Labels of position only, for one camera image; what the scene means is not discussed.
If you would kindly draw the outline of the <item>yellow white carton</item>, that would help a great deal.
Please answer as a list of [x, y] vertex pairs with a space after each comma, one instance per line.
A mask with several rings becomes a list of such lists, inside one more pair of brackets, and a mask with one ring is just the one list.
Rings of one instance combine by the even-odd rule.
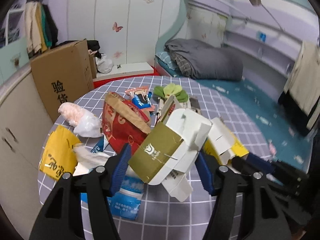
[[249, 150], [219, 118], [211, 120], [212, 126], [203, 145], [205, 154], [214, 156], [220, 165], [227, 165], [234, 157], [244, 157]]

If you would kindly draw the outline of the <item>blue white medicine box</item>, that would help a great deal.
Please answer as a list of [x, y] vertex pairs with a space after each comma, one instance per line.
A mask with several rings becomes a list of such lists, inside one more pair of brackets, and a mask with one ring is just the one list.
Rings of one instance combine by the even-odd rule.
[[[102, 136], [98, 138], [96, 145], [89, 152], [103, 153], [107, 146], [108, 140]], [[136, 220], [143, 193], [143, 181], [138, 178], [131, 167], [128, 167], [120, 190], [113, 197], [108, 198], [111, 213], [121, 218]]]

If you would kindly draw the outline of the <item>hanging beige garment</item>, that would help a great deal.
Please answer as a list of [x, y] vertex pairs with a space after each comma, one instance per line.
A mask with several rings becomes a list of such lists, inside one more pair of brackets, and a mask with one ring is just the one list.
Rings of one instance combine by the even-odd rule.
[[278, 103], [303, 136], [319, 119], [319, 46], [304, 41]]

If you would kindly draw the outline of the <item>hanging clothes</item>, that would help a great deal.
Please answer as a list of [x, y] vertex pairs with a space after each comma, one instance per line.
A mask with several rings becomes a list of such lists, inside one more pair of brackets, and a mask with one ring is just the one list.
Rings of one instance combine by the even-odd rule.
[[49, 7], [40, 2], [27, 2], [24, 13], [27, 53], [42, 54], [57, 44], [58, 28]]

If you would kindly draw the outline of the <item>pink white plastic bag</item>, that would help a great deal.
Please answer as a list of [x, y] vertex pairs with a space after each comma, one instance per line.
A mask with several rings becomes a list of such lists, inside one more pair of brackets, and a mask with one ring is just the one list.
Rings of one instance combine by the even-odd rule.
[[73, 133], [85, 138], [99, 138], [102, 136], [100, 119], [74, 103], [62, 103], [58, 109], [62, 117], [72, 126]]

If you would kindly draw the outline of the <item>teal drawer unit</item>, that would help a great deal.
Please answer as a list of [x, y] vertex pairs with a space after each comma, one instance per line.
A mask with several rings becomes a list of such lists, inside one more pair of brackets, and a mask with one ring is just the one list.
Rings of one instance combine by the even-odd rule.
[[29, 62], [27, 40], [20, 38], [0, 49], [1, 85]]

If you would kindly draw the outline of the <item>white low cabinet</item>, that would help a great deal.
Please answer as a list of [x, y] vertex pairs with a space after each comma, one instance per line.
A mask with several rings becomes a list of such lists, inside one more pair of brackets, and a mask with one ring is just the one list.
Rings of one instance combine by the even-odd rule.
[[26, 64], [1, 85], [1, 206], [23, 239], [41, 208], [39, 161], [52, 126]]

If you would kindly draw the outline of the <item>orange blue snack wrapper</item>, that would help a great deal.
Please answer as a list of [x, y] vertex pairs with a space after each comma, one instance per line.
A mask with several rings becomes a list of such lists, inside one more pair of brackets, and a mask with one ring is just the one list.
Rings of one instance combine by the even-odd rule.
[[151, 103], [152, 93], [148, 86], [130, 88], [125, 90], [125, 94], [131, 99], [132, 103], [139, 109], [153, 112], [155, 107]]

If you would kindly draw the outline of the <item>white tissue paper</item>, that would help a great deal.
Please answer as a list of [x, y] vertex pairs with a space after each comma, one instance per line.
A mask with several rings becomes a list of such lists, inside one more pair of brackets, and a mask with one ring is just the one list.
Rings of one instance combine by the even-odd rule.
[[98, 166], [104, 166], [109, 159], [109, 155], [97, 152], [92, 153], [83, 144], [78, 144], [73, 148], [78, 164], [75, 167], [73, 176], [88, 174]]

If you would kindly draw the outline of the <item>green fabric leaf item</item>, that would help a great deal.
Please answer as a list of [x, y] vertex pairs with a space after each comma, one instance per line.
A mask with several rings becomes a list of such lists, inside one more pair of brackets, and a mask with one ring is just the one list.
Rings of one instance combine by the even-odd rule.
[[176, 97], [178, 102], [187, 102], [189, 100], [189, 95], [182, 88], [182, 86], [174, 83], [170, 83], [165, 87], [156, 86], [153, 89], [153, 95], [161, 98], [164, 101], [166, 101], [172, 95]]

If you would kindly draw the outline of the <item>gold and white carton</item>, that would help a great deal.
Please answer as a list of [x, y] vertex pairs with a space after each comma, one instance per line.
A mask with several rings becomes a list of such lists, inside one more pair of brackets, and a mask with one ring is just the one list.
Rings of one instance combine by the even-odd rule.
[[129, 160], [129, 166], [149, 185], [163, 185], [168, 194], [184, 202], [193, 188], [187, 173], [204, 145], [212, 122], [191, 109], [175, 109], [157, 122]]

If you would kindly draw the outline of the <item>white board on box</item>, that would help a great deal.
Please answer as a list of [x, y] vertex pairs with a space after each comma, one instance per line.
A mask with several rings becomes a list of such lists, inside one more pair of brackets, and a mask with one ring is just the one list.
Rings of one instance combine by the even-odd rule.
[[107, 73], [98, 73], [97, 77], [102, 76], [123, 76], [123, 75], [140, 75], [152, 74], [153, 68], [147, 62], [120, 64], [112, 67], [112, 70]]

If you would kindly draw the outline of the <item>yellow plastic bag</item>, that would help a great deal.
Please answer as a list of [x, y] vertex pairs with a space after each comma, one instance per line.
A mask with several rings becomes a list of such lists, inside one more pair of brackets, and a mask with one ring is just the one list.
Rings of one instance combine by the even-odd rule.
[[73, 148], [81, 141], [70, 130], [59, 125], [44, 148], [39, 170], [54, 180], [65, 173], [74, 173], [78, 164]]

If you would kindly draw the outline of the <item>red paper bag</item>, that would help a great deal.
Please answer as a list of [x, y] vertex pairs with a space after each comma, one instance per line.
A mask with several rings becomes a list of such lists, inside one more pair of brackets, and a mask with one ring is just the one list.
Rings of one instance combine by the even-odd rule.
[[113, 148], [119, 154], [125, 144], [131, 146], [134, 154], [151, 132], [151, 117], [148, 111], [143, 111], [115, 92], [105, 96], [102, 130]]

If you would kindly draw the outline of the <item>grey folded quilt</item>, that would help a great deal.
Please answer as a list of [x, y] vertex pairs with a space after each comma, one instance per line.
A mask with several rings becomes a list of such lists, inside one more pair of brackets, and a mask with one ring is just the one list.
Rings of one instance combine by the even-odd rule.
[[181, 74], [192, 79], [240, 81], [242, 59], [227, 48], [216, 48], [196, 39], [177, 38], [165, 44]]

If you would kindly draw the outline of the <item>black clothes behind box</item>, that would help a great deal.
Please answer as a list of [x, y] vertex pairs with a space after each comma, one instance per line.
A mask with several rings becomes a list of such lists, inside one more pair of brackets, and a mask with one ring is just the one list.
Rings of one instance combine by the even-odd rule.
[[99, 52], [100, 45], [97, 40], [86, 40], [87, 41], [87, 48], [89, 55], [93, 55], [99, 59], [101, 59], [101, 54]]

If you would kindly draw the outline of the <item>red storage box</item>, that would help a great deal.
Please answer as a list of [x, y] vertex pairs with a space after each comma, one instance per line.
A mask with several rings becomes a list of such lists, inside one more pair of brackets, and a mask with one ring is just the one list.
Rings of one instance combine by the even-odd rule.
[[145, 76], [160, 76], [159, 72], [157, 72], [156, 68], [153, 67], [153, 73], [152, 74], [140, 74], [140, 75], [129, 75], [129, 76], [122, 76], [122, 77], [114, 77], [114, 78], [110, 78], [110, 79], [104, 79], [104, 80], [99, 80], [99, 81], [94, 81], [93, 82], [93, 86], [94, 88], [98, 88], [100, 86], [103, 86], [109, 82], [112, 81], [118, 81], [118, 80], [122, 80], [122, 79], [129, 79], [129, 78], [133, 78], [133, 77], [145, 77]]

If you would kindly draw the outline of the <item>large brown cardboard box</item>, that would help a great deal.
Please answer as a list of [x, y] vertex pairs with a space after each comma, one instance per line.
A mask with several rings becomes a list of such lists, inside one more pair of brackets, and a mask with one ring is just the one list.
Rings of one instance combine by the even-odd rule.
[[74, 102], [94, 89], [87, 41], [64, 44], [31, 59], [31, 73], [52, 121], [64, 102]]

